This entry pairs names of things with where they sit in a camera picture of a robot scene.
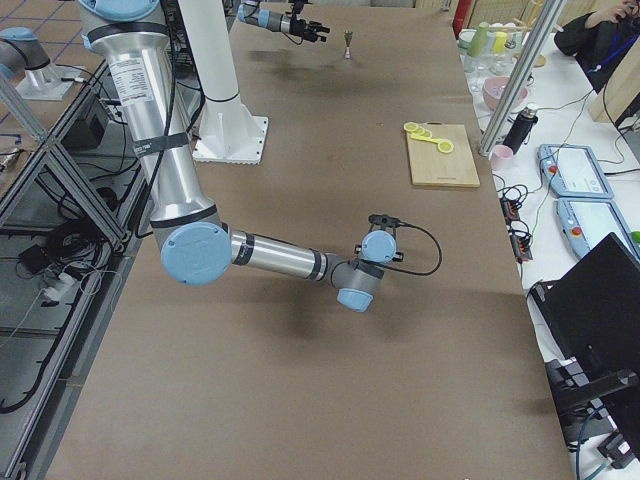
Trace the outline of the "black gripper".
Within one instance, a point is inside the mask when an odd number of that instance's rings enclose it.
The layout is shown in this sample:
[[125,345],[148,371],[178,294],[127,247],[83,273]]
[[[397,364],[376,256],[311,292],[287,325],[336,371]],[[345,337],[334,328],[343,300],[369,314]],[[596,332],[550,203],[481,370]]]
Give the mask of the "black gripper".
[[295,15],[292,15],[289,19],[289,34],[294,37],[298,37],[303,41],[309,41],[312,43],[317,41],[326,42],[327,37],[318,34],[329,32],[330,28],[324,26],[321,22],[310,21],[307,24],[304,19],[300,19]]

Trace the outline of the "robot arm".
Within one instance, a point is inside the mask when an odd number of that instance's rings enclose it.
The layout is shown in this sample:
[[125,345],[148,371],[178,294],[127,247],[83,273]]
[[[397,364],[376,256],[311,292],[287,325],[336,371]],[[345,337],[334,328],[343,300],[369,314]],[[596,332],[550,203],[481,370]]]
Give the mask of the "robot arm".
[[302,42],[325,42],[331,29],[321,22],[307,21],[300,17],[308,1],[295,0],[289,1],[289,4],[291,5],[289,11],[277,13],[262,8],[260,1],[241,1],[236,12],[236,19],[271,32],[297,37]]
[[154,202],[151,228],[165,270],[178,282],[203,285],[231,265],[248,265],[314,281],[327,281],[338,301],[358,312],[374,298],[384,272],[399,258],[397,220],[370,219],[352,259],[235,230],[219,217],[201,189],[197,160],[256,164],[268,121],[243,104],[222,5],[179,5],[203,92],[198,140],[175,87],[167,13],[158,1],[83,1],[79,5],[89,47],[105,59],[124,110],[133,148]]

